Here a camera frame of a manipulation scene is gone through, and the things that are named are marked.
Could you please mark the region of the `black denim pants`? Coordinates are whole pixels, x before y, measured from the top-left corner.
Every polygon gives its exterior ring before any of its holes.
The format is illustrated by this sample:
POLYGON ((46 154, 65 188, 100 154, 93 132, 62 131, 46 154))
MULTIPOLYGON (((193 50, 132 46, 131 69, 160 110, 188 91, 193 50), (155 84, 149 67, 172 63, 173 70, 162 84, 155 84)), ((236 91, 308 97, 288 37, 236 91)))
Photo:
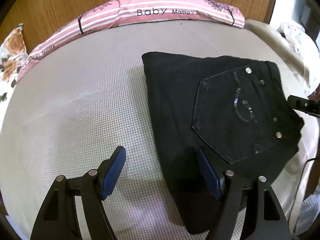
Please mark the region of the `black denim pants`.
POLYGON ((278 66, 232 56, 142 56, 156 150, 186 230, 203 233, 220 204, 220 170, 275 181, 298 152, 303 119, 287 104, 278 66))

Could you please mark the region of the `beige blanket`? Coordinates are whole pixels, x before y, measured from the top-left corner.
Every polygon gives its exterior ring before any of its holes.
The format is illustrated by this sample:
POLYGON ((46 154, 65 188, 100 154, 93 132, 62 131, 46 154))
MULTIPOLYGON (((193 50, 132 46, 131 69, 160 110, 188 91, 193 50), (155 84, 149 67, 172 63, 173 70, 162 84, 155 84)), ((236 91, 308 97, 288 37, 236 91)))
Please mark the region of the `beige blanket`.
POLYGON ((279 32, 264 22, 245 20, 244 28, 255 33, 255 35, 262 39, 278 54, 302 85, 304 93, 307 94, 310 90, 309 70, 303 63, 302 58, 290 48, 289 42, 285 40, 279 32))

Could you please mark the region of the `beige bed mattress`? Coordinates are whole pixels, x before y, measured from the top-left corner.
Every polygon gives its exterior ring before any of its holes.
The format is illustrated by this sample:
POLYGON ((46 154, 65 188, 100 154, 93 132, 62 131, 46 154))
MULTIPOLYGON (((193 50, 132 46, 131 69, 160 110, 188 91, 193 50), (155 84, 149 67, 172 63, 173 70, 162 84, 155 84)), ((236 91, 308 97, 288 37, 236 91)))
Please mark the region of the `beige bed mattress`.
POLYGON ((1 193, 29 237, 54 179, 79 177, 124 146, 126 163, 103 205, 119 239, 204 239, 182 224, 151 127, 142 55, 230 55, 272 61, 286 96, 306 97, 297 74, 247 29, 197 20, 132 24, 50 53, 16 85, 1 131, 1 193))

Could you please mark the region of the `floral pillow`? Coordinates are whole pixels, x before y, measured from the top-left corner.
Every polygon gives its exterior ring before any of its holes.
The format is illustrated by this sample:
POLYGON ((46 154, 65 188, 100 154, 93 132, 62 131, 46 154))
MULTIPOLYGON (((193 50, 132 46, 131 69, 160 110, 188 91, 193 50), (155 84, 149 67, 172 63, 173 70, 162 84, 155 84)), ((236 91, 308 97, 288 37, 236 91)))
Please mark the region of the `floral pillow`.
POLYGON ((20 68, 28 53, 23 39, 23 24, 18 24, 1 44, 1 121, 16 87, 20 68))

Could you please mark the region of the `pink striped long pillow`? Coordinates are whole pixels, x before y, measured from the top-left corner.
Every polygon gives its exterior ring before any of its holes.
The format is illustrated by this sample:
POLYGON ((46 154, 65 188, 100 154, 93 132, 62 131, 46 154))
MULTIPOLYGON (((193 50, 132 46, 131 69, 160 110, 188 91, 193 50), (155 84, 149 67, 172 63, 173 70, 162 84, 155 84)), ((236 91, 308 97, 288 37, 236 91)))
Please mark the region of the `pink striped long pillow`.
POLYGON ((111 0, 68 22, 37 45, 20 69, 18 79, 44 57, 78 38, 122 25, 170 20, 201 20, 243 28, 239 8, 214 0, 111 0))

